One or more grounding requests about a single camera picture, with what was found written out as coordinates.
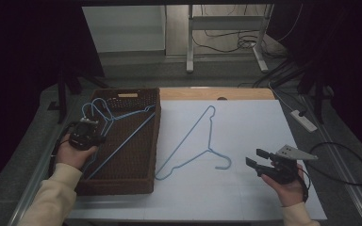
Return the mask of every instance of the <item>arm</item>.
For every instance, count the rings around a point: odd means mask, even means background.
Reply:
[[[79,169],[96,151],[97,147],[78,151],[69,142],[62,143],[54,174],[41,182],[41,188],[18,225],[61,225],[73,209],[76,198],[74,189],[82,174]]]
[[[304,178],[301,171],[302,166],[298,164],[299,176]],[[317,221],[311,220],[303,202],[303,191],[301,184],[295,180],[288,185],[280,185],[272,178],[261,175],[263,181],[272,187],[282,203],[282,213],[286,226],[319,226]]]

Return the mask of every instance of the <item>woven tray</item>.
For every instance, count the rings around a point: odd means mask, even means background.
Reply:
[[[113,122],[106,135],[106,142],[101,145],[96,160],[84,171],[83,178],[75,191],[81,196],[147,194],[154,191],[156,144],[160,124],[159,89],[97,89],[91,96],[104,99],[111,114],[115,117],[144,110],[148,105],[155,105],[146,112],[136,113]],[[109,117],[101,102],[95,102],[98,108]],[[107,163],[87,180],[125,140],[127,140],[153,113],[154,117],[146,122],[116,152]],[[99,121],[96,133],[105,128],[105,120],[99,114],[89,118]]]

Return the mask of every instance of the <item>beige sleeve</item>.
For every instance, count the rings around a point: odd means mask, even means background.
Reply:
[[[61,226],[73,209],[76,198],[74,189],[80,177],[81,171],[78,169],[57,163],[54,174],[41,182],[41,188],[18,225]]]
[[[290,207],[283,207],[282,213],[285,226],[320,226],[317,221],[310,218],[304,202],[300,202]]]

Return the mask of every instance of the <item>white wall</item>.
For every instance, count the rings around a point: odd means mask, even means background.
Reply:
[[[163,6],[83,7],[98,53],[165,49]]]

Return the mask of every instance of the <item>white power strip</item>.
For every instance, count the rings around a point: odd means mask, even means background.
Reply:
[[[312,133],[317,130],[317,127],[308,120],[305,116],[299,116],[299,111],[294,110],[290,112],[290,115],[295,118],[296,121],[298,121],[308,132]]]

